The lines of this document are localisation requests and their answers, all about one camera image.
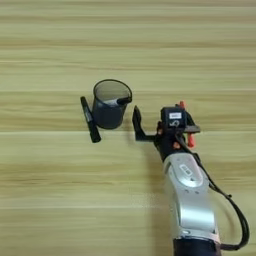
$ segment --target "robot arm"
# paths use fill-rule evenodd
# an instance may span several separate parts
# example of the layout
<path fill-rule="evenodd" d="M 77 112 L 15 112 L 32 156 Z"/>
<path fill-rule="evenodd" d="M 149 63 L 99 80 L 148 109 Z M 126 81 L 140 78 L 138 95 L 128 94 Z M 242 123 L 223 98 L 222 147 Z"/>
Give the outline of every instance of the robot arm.
<path fill-rule="evenodd" d="M 163 161 L 165 190 L 172 213 L 172 240 L 174 256 L 221 256 L 221 250 L 239 250 L 249 241 L 249 226 L 239 207 L 210 178 L 197 154 L 188 145 L 192 134 L 200 132 L 184 103 L 161 110 L 157 134 L 146 135 L 141 128 L 141 115 L 137 107 L 133 113 L 135 138 L 154 142 Z M 220 243 L 218 228 L 208 198 L 209 187 L 223 195 L 235 209 L 242 227 L 238 245 Z"/>
<path fill-rule="evenodd" d="M 209 181 L 188 153 L 164 161 L 165 190 L 171 203 L 175 256 L 220 256 L 220 240 L 209 204 Z"/>

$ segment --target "wooden table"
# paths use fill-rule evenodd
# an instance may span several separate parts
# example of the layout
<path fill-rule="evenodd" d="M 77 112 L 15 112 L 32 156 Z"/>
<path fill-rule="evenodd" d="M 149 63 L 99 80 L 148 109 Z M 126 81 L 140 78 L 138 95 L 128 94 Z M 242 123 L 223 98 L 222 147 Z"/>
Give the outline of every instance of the wooden table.
<path fill-rule="evenodd" d="M 256 251 L 255 0 L 0 1 L 0 255 L 172 255 L 162 163 L 134 140 L 185 99 L 196 151 L 244 211 Z M 90 142 L 79 103 L 116 78 L 133 89 L 122 127 Z M 231 207 L 212 196 L 223 242 Z"/>

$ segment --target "black cup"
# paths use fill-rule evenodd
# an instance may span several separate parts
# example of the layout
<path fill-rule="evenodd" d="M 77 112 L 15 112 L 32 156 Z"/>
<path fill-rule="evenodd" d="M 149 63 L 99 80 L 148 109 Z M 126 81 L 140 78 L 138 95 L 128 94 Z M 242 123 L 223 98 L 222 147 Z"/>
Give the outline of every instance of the black cup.
<path fill-rule="evenodd" d="M 93 90 L 93 118 L 104 129 L 115 129 L 123 122 L 128 103 L 132 101 L 132 91 L 123 82 L 106 79 L 98 82 Z"/>

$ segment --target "black marker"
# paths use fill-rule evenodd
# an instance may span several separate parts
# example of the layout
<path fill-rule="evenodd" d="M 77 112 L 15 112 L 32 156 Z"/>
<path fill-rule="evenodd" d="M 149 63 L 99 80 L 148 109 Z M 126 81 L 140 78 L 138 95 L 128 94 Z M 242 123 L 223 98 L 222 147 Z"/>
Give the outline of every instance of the black marker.
<path fill-rule="evenodd" d="M 101 137 L 100 137 L 98 128 L 93 120 L 92 113 L 90 111 L 90 108 L 88 106 L 88 103 L 87 103 L 85 97 L 81 97 L 81 104 L 83 107 L 85 120 L 87 122 L 89 131 L 90 131 L 90 136 L 91 136 L 92 142 L 93 143 L 100 142 Z"/>

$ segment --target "black cable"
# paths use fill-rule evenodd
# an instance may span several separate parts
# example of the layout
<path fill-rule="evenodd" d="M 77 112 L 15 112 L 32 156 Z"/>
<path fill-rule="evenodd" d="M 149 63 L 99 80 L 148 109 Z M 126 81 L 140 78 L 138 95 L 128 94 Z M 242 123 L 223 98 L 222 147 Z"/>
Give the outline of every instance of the black cable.
<path fill-rule="evenodd" d="M 206 169 L 204 168 L 201 160 L 199 159 L 199 157 L 194 154 L 186 145 L 185 141 L 180 138 L 178 135 L 175 135 L 175 138 L 177 140 L 177 142 L 182 146 L 182 148 L 192 154 L 198 164 L 199 167 L 201 167 L 201 169 L 205 172 L 210 184 L 210 188 L 212 190 L 214 190 L 215 192 L 221 194 L 222 196 L 224 196 L 228 201 L 229 203 L 232 205 L 232 207 L 234 208 L 237 216 L 238 216 L 238 219 L 240 221 L 240 224 L 241 224 L 241 228 L 242 228 L 242 238 L 241 238 L 241 241 L 239 244 L 221 244 L 221 249 L 222 250 L 225 250 L 225 251 L 237 251 L 239 249 L 241 249 L 242 247 L 244 247 L 248 242 L 249 242 L 249 239 L 250 239 L 250 228 L 249 228 L 249 224 L 246 220 L 246 217 L 244 216 L 244 214 L 242 213 L 242 211 L 240 210 L 240 208 L 236 205 L 236 203 L 232 200 L 232 195 L 228 195 L 226 194 L 223 190 L 221 190 L 216 184 L 215 182 L 212 180 L 212 178 L 210 177 L 210 175 L 208 174 L 208 172 L 206 171 Z"/>

